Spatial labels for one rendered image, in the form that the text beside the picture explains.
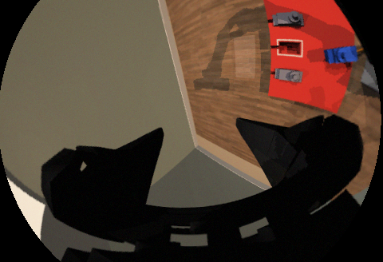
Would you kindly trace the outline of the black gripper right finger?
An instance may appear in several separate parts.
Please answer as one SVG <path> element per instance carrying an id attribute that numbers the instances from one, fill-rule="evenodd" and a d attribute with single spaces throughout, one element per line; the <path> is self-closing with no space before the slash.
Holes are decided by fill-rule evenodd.
<path id="1" fill-rule="evenodd" d="M 237 118 L 235 125 L 273 188 L 288 180 L 284 175 L 300 153 L 306 135 L 321 128 L 323 121 L 325 115 L 318 115 L 291 127 L 281 127 Z"/>

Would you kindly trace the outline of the red flat deck plate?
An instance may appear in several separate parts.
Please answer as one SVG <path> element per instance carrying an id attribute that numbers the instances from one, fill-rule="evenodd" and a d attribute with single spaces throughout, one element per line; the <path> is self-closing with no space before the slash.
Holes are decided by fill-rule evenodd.
<path id="1" fill-rule="evenodd" d="M 354 46 L 335 0 L 264 0 L 271 41 L 268 96 L 338 113 L 352 62 L 326 63 L 326 49 Z"/>

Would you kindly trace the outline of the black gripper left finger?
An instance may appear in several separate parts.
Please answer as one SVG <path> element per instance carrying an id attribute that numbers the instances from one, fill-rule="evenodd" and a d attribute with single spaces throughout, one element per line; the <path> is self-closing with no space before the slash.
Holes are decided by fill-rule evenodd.
<path id="1" fill-rule="evenodd" d="M 86 165 L 105 169 L 128 194 L 136 198 L 137 204 L 146 204 L 163 137 L 163 129 L 157 128 L 116 150 L 81 145 L 76 150 Z"/>

